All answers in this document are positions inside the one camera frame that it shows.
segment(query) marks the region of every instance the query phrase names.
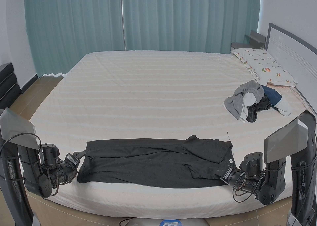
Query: white wall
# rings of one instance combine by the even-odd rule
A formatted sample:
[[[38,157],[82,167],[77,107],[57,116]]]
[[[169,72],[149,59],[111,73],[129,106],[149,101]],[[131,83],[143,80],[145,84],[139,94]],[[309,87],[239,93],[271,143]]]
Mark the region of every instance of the white wall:
[[[35,74],[24,13],[24,0],[0,0],[0,64],[12,62],[22,88]]]
[[[258,32],[273,23],[317,48],[317,0],[261,0]]]

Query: tile floor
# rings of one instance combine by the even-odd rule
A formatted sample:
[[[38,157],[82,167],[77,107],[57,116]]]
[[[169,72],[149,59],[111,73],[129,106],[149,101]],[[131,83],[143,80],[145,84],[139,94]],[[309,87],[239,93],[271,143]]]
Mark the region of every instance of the tile floor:
[[[41,102],[50,94],[53,88],[63,77],[41,77],[10,107],[22,117],[30,120]],[[125,218],[98,216],[80,212],[41,197],[28,193],[32,209],[37,213],[42,226],[118,226]],[[287,212],[291,208],[291,198],[278,201],[274,204],[247,213],[207,218],[211,226],[274,226],[286,225]],[[9,209],[0,192],[0,225],[14,226]]]

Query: pillow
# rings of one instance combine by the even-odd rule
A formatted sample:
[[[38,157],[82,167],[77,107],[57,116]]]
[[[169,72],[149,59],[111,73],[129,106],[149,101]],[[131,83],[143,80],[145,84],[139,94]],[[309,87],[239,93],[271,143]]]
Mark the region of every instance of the pillow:
[[[260,85],[267,83],[295,87],[295,79],[265,49],[238,48],[235,54]]]

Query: white headboard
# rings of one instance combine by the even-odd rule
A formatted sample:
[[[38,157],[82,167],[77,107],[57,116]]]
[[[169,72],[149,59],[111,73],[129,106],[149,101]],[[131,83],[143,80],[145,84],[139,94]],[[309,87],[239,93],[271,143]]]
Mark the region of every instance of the white headboard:
[[[270,23],[265,49],[298,83],[296,89],[317,111],[317,49]]]

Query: fitted sheet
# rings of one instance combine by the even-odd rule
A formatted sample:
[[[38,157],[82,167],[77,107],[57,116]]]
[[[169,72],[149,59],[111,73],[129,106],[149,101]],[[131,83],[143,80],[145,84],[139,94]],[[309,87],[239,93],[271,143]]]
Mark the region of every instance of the fitted sheet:
[[[223,106],[242,83],[253,79],[233,55],[180,51],[110,51],[87,54],[42,102],[31,122],[42,142],[53,143],[61,158],[104,139],[161,138],[231,140],[237,165],[263,152],[264,139],[307,109],[295,89],[275,87],[293,112],[270,109],[256,122],[236,120]],[[292,195],[290,157],[285,191]],[[229,186],[169,189],[138,184],[73,181],[62,185],[56,203],[105,216],[206,218],[251,211],[253,197],[232,199]]]

